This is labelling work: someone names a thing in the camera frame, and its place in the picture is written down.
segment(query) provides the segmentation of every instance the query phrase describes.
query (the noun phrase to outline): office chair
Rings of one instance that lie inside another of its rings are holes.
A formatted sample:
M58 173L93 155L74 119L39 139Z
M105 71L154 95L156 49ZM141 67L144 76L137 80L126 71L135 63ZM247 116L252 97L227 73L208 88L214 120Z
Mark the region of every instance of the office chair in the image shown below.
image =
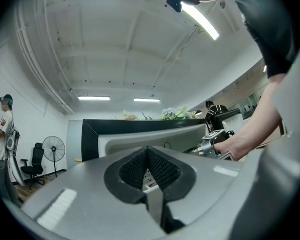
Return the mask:
M33 148L33 156L32 156L32 166L27 165L28 159L21 159L21 161L25 162L25 166L21 167L21 170L25 173L30 175L31 179L33 179L31 186L35 183L44 185L45 181L43 183L40 182L38 179L38 175L42 174L43 172L43 167L41 165L42 163L42 158L44 154L44 149L42 148L42 143L36 143L35 147Z

